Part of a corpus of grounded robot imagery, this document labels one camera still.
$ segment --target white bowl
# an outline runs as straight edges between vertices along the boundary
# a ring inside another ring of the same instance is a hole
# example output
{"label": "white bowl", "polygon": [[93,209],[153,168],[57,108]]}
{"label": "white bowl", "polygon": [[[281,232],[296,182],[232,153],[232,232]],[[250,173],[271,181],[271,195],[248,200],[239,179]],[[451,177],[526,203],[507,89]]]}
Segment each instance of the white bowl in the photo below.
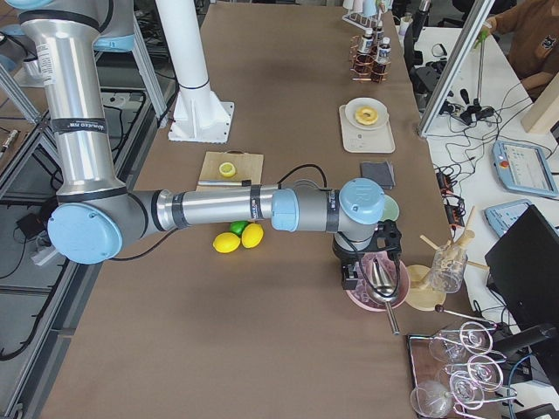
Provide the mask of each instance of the white bowl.
{"label": "white bowl", "polygon": [[[378,120],[376,120],[374,124],[363,125],[357,122],[357,120],[355,119],[355,111],[362,106],[372,107],[373,109],[376,109],[376,111],[378,112]],[[346,114],[346,118],[348,119],[351,125],[369,131],[378,129],[380,127],[384,127],[388,122],[388,117],[389,117],[388,109],[386,109],[386,106],[382,102],[372,98],[356,98],[351,100],[346,105],[345,114]]]}

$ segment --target computer monitor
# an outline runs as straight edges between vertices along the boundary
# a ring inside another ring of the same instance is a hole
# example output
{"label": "computer monitor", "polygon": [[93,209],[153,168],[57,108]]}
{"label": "computer monitor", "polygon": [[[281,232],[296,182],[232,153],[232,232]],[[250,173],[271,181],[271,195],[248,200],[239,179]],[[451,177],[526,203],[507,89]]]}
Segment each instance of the computer monitor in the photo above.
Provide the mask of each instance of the computer monitor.
{"label": "computer monitor", "polygon": [[[486,254],[486,261],[491,286],[521,330],[542,323],[559,329],[559,236],[534,205]],[[531,349],[559,391],[559,339],[545,340]]]}

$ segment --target brown tabletop surface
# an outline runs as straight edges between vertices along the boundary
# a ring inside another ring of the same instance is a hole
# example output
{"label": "brown tabletop surface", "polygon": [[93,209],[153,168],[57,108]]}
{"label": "brown tabletop surface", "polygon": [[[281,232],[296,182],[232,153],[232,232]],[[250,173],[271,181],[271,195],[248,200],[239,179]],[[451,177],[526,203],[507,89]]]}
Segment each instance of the brown tabletop surface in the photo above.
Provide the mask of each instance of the brown tabletop surface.
{"label": "brown tabletop surface", "polygon": [[[212,89],[235,102],[226,145],[177,143],[160,130],[138,189],[193,190],[204,154],[263,154],[263,183],[316,163],[332,187],[359,176],[361,161],[389,159],[400,205],[403,261],[431,264],[448,225],[391,15],[389,79],[351,81],[348,50],[360,31],[344,9],[217,3],[202,34]],[[342,148],[338,107],[370,96],[389,109],[397,150]],[[320,177],[310,169],[293,178]],[[405,338],[385,313],[356,306],[340,287],[326,233],[275,231],[255,249],[211,247],[228,225],[176,233],[133,262],[106,262],[42,417],[340,419],[414,417]],[[122,256],[147,249],[150,237]],[[449,307],[467,309],[463,292]],[[434,333],[446,314],[396,309],[406,333]]]}

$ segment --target black chair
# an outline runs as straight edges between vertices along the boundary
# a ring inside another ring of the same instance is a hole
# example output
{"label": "black chair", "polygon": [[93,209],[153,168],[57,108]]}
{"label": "black chair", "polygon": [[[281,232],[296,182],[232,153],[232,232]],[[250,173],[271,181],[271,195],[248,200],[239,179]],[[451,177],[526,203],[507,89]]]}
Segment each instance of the black chair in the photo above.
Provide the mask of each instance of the black chair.
{"label": "black chair", "polygon": [[[452,24],[454,26],[458,26],[459,28],[461,28],[462,26],[464,26],[464,22],[466,21],[466,18],[468,17],[468,13],[470,13],[470,10],[473,7],[473,3],[474,0],[452,0],[452,5],[456,9],[464,13],[462,15],[462,20],[445,17],[443,20],[438,22],[437,26],[443,27],[445,26],[445,24]],[[493,7],[491,8],[490,13],[492,15],[497,15],[499,13],[502,13],[503,11],[510,9],[511,7],[515,7],[515,5],[516,5],[516,0],[496,0],[495,3],[493,4]]]}

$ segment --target white table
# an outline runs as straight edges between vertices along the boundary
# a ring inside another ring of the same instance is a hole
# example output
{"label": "white table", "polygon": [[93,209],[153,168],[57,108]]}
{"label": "white table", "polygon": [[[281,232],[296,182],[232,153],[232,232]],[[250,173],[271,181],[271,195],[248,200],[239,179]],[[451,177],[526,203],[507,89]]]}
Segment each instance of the white table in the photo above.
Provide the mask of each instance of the white table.
{"label": "white table", "polygon": [[[451,28],[425,28],[416,43],[416,49],[423,52],[424,62],[426,63],[440,59],[433,57],[431,53],[431,48],[435,44],[443,44],[450,55],[459,36],[459,31],[459,29]],[[454,97],[449,98],[451,102],[465,105],[459,95],[459,91],[462,88],[465,88],[468,91],[471,102],[475,99],[477,96],[479,62],[480,48],[470,52],[465,63],[462,65],[459,75],[452,86]],[[494,109],[500,109],[502,107],[508,107],[516,104],[509,109],[504,109],[500,114],[503,120],[500,124],[502,127],[508,120],[510,120],[510,122],[501,129],[500,139],[506,141],[509,141],[510,139],[532,141],[546,148],[550,148],[552,150],[555,149],[557,143],[553,138],[553,135],[527,134],[522,128],[521,117],[526,114],[529,108],[524,109],[523,111],[521,110],[523,107],[528,106],[531,103],[531,100],[521,85],[514,87],[518,83],[518,78],[508,64],[507,59],[503,55],[494,38],[489,38],[487,40],[485,50],[480,104],[482,106],[492,106]],[[502,101],[507,92],[508,95],[503,106]],[[429,135],[427,138],[431,151],[431,158],[434,164],[437,164],[438,166],[452,164],[452,160],[445,148],[445,144],[452,142],[467,145],[468,139],[461,133],[456,134],[457,136],[451,138],[446,136],[454,135],[454,133],[451,132],[451,129],[453,131],[461,131],[465,127],[466,126],[461,122],[451,120],[448,114],[441,115],[435,119],[429,129]],[[467,134],[471,137],[482,138],[484,135],[490,133],[494,128],[494,124],[488,125],[486,122],[478,122],[476,127],[467,130]],[[478,214],[474,216],[472,223],[472,228],[475,231],[476,237],[468,249],[468,257],[470,260],[480,263],[485,263],[484,256],[498,239],[496,234],[487,224],[487,221],[482,213],[482,211],[489,206],[507,203],[526,197],[536,205],[538,210],[553,225],[559,225],[559,202],[553,202],[549,199],[537,196],[522,196],[514,194],[507,191],[502,186],[493,167],[491,148],[494,141],[488,142],[490,139],[494,139],[494,136],[494,133],[487,136],[487,144],[485,145],[485,154],[483,157],[481,157],[483,153],[482,147],[475,151],[468,152],[468,156],[466,156],[464,148],[449,146],[454,161],[464,161],[470,157],[475,157],[477,160],[475,173],[461,182],[461,191],[460,188],[458,188],[458,190],[455,188],[455,191],[465,199],[467,215],[470,214],[473,205],[475,205],[478,210]],[[481,141],[472,140],[472,147],[478,146],[480,143]],[[559,171],[559,150],[557,150],[551,158],[548,159],[548,163],[553,172]],[[463,163],[462,167],[465,171],[471,171],[472,168],[472,166],[468,163]],[[466,268],[465,281],[471,303],[474,300],[477,300],[481,309],[495,307],[501,304],[501,302],[498,301],[486,288],[486,271],[468,266]],[[500,314],[500,308],[484,312],[485,317],[495,321],[500,321]],[[545,402],[553,402],[556,409],[559,409],[559,395],[557,395],[553,387],[542,387],[535,383],[525,383],[516,385],[516,387],[519,390],[522,402],[526,404],[526,400],[529,401],[526,408]]]}

